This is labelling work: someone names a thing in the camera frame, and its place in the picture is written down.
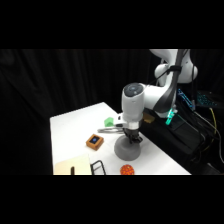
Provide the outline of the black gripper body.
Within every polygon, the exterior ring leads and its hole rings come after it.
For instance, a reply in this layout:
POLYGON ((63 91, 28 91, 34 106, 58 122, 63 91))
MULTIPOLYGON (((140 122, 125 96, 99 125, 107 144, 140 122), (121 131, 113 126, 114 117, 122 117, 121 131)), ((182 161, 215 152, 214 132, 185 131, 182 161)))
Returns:
POLYGON ((136 130, 131 130, 131 129, 128 129, 128 128, 124 128, 124 133, 127 137, 134 137, 134 138, 137 138, 139 136, 139 130, 136 129, 136 130))

